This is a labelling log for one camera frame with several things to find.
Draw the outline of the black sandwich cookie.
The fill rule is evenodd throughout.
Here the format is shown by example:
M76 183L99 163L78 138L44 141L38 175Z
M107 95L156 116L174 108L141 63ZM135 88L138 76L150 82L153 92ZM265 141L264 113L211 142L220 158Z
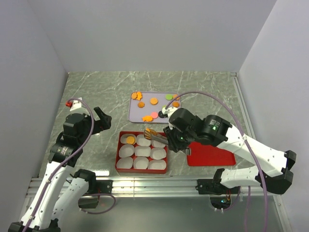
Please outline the black sandwich cookie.
M158 116L159 116L160 118L167 118L167 117L168 117L168 115L167 115L167 114L164 114L162 111L159 111L159 112L158 112Z

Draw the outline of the orange dotted round cookie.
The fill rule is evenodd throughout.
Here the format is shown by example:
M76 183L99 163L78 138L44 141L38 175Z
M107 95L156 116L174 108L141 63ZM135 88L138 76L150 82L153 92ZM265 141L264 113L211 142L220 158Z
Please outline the orange dotted round cookie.
M136 139L135 139L134 136L128 136L128 137L126 138L126 143L127 143L127 144L134 145L135 142L136 142Z

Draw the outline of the orange fish cookie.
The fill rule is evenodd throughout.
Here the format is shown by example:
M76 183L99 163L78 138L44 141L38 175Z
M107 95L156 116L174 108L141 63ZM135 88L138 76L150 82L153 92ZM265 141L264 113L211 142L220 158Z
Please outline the orange fish cookie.
M150 134L157 135L157 132L153 129L146 128L146 131L149 132Z
M144 116L142 117L142 121L143 122L152 122L153 121L153 117L148 115L148 116Z

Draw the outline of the metal tongs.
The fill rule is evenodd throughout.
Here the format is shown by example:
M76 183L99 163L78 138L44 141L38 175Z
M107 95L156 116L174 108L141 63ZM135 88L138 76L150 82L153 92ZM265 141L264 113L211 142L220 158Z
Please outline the metal tongs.
M169 145L168 140L165 136L157 133L157 135L150 134L146 131L146 129L143 131L143 135L148 140L156 140L158 142L166 144L166 146ZM187 147L186 149L180 150L183 154L190 156L191 155L191 148Z

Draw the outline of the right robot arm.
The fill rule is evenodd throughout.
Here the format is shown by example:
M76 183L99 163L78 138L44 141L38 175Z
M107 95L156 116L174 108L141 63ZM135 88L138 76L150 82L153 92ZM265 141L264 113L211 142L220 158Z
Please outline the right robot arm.
M170 150L179 152L197 142L226 150L253 164L242 169L217 169L213 179L199 179L196 188L200 194L222 195L229 190L235 193L242 186L260 186L267 192L282 195L292 185L295 152L270 148L241 134L236 126L216 115L201 119L175 107L163 108L162 113L168 118L164 133Z

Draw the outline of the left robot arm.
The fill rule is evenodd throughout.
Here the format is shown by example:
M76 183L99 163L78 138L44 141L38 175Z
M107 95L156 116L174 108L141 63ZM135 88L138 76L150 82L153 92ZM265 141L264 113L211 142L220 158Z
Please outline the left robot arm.
M73 175L78 158L91 135L108 130L112 117L99 107L93 113L72 113L66 117L63 130L50 149L43 180L26 213L11 223L10 232L59 232L64 216L77 206L83 196L100 196L96 174L79 169Z

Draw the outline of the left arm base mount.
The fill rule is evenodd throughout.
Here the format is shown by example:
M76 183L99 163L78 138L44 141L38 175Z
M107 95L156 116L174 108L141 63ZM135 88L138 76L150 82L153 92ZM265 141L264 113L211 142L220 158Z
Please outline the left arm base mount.
M95 209L101 198L101 194L112 193L112 180L97 180L96 185L91 187L79 200L78 206L81 209Z

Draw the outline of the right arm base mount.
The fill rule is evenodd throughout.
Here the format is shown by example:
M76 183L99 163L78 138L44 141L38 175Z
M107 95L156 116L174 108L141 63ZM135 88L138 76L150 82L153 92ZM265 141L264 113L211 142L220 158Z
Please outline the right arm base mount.
M199 195L209 195L211 206L222 213L234 206L241 190L241 187L225 187L212 179L198 179L195 188Z

